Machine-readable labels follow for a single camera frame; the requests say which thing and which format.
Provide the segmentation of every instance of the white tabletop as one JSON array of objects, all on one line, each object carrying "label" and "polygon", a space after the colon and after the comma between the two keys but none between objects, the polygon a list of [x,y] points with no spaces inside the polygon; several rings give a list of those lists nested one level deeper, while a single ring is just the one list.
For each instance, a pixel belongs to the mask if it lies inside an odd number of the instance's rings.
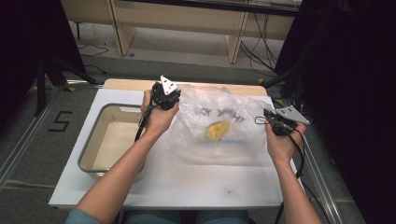
[{"label": "white tabletop", "polygon": [[[97,180],[78,168],[78,157],[101,108],[110,103],[140,105],[142,98],[142,91],[97,92],[49,205],[75,207]],[[271,104],[269,97],[254,98]],[[124,207],[235,209],[280,205],[282,196],[277,174],[266,148],[262,149],[259,166],[192,165],[168,152],[165,147],[168,134],[166,132],[151,149],[143,177],[133,184]]]}]

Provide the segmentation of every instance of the hand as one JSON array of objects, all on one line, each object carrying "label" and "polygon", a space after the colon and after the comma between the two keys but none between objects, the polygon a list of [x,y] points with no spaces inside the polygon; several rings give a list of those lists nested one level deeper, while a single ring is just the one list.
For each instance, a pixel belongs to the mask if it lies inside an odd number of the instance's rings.
[{"label": "hand", "polygon": [[[306,127],[300,122],[296,122],[296,124],[296,130],[301,134],[304,134]],[[275,167],[290,165],[290,160],[297,149],[295,145],[287,136],[276,136],[272,131],[270,124],[265,124],[265,131],[267,132],[268,153],[270,154]],[[303,139],[301,139],[300,134],[296,131],[291,133],[291,137],[299,146],[302,144]]]},{"label": "hand", "polygon": [[[145,91],[143,103],[140,106],[140,110],[142,111],[142,113],[145,113],[148,109],[148,105],[150,103],[150,95],[151,91]],[[168,130],[169,126],[171,125],[172,119],[177,111],[178,103],[176,103],[174,107],[169,110],[161,110],[159,108],[152,109],[150,115],[148,116],[146,132],[163,134],[166,130]]]}]

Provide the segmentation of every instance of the clear plastic bag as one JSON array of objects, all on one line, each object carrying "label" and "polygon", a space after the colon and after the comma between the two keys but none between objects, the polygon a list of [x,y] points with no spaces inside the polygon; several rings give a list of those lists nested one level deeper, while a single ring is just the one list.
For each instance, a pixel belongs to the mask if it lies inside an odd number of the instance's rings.
[{"label": "clear plastic bag", "polygon": [[266,146],[264,101],[227,89],[181,85],[179,111],[170,127],[170,150],[201,164],[249,163]]}]

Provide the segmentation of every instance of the lap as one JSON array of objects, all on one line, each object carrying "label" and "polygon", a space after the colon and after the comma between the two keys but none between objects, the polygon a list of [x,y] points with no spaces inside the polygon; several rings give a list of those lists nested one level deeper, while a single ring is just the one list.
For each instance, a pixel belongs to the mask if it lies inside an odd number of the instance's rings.
[{"label": "lap", "polygon": [[[125,213],[128,224],[179,224],[180,213],[176,210],[131,210]],[[195,219],[197,224],[248,224],[246,210],[201,210]]]}]

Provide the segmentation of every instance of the beige tray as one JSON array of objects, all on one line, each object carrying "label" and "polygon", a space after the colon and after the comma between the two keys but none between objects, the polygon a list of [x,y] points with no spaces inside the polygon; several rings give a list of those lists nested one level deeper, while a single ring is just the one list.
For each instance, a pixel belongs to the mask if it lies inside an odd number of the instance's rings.
[{"label": "beige tray", "polygon": [[140,118],[140,105],[105,105],[79,156],[79,168],[103,175],[134,143]]}]

